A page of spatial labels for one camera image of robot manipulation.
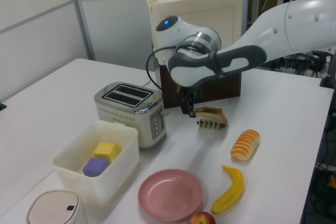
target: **pink plate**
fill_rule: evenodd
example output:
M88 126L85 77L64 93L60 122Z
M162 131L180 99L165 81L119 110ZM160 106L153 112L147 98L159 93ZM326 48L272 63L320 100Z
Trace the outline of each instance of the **pink plate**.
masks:
M181 221L199 210L203 189L198 179L179 169L168 169L149 176L140 186L141 209L160 221Z

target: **toy food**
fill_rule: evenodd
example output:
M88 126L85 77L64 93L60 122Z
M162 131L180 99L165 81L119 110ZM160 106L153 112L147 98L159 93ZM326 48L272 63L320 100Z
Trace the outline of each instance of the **toy food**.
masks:
M208 212L196 212L191 215L188 224L216 224L215 218Z
M223 193L211 206L212 214L220 214L231 207L244 192L244 177L240 170L230 168L226 165L222 166L232 179L232 184L229 189Z
M199 121L197 124L200 128L222 129L228 124L228 120L221 108L203 107L195 108L195 115Z
M92 157L83 168L84 175L88 177L97 177L109 166L105 158Z
M119 155L119 147L115 143L99 142L93 152L94 157L105 158L109 164Z
M260 135L254 130L244 131L230 151L231 157L238 161L245 161L251 158L260 140Z

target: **dark wooden box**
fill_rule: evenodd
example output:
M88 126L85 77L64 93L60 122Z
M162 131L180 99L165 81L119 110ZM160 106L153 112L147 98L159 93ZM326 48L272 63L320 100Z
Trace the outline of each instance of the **dark wooden box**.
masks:
M162 87L163 105L166 109L181 105L183 88L177 92L177 84L172 80L166 66L155 64L155 76ZM221 79L204 82L197 93L195 103L215 101L240 96L241 73Z

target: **toy block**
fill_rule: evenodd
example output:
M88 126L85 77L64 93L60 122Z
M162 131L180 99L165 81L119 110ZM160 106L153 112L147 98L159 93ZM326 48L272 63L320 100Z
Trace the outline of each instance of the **toy block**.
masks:
M94 157L105 158L109 164L119 155L119 147L115 143L100 142L93 152Z
M84 175L88 177L97 177L104 172L109 163L104 158L92 157L83 168Z

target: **table surface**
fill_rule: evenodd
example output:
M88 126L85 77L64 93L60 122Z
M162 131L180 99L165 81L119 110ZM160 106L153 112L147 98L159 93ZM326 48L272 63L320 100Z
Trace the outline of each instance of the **table surface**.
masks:
M95 93L112 82L141 86L147 80L143 70L78 59L5 101L0 223L24 223L40 194L63 188L51 160L98 119ZM233 208L215 216L217 223L299 223L333 94L319 82L266 70L243 72L240 97L197 104L223 108L229 126L220 131L199 129L197 119L169 109L166 140L140 152L139 167L120 196L105 207L84 202L89 223L160 223L139 209L137 193L148 176L168 168L200 180L203 209L209 211L231 184L222 165L243 172L245 192ZM249 162L235 162L229 151L246 129L260 133L260 144Z

